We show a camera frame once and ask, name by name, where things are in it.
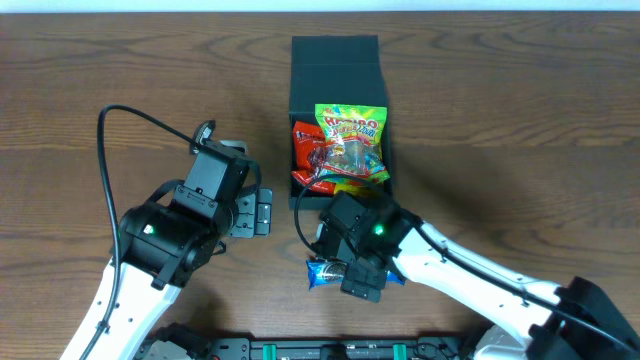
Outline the yellow snack bag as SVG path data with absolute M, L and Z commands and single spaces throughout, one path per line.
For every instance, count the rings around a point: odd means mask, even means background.
M 334 194 L 337 195 L 339 192 L 345 192 L 357 197 L 371 197 L 377 195 L 377 192 L 375 190 L 372 190 L 371 188 L 364 185 L 335 183 Z

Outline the blue Oreo cookie pack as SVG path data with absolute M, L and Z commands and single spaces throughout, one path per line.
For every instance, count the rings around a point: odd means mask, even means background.
M 333 260 L 307 260 L 306 266 L 308 271 L 308 279 L 309 279 L 309 288 L 312 289 L 316 286 L 321 285 L 334 285 L 341 284 L 346 266 L 348 263 Z M 391 271 L 387 272 L 387 282 L 386 285 L 391 283 L 396 283 L 399 285 L 405 284 L 405 279 L 396 275 Z

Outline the green Haribo gummy bag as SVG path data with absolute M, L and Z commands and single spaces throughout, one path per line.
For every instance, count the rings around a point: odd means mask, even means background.
M 372 183 L 388 180 L 381 149 L 387 115 L 386 107 L 316 104 L 316 121 L 325 135 L 318 174 L 344 174 Z

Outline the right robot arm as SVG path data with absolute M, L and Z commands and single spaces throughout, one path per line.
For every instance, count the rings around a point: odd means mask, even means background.
M 393 199 L 336 195 L 312 247 L 346 265 L 342 292 L 378 302 L 389 274 L 438 290 L 490 320 L 476 358 L 636 359 L 639 336 L 600 287 L 503 267 L 448 239 Z

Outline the red candy bag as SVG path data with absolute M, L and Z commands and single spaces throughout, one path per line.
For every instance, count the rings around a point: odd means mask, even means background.
M 296 122 L 292 130 L 295 169 L 292 176 L 301 186 L 307 186 L 319 176 L 326 158 L 326 142 L 318 125 Z

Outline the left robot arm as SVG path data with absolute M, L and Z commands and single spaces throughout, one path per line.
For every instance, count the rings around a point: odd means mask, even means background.
M 163 183 L 117 227 L 120 245 L 65 359 L 132 359 L 192 274 L 224 238 L 266 236 L 273 194 L 244 184 L 260 171 L 243 141 L 207 141 L 186 179 Z

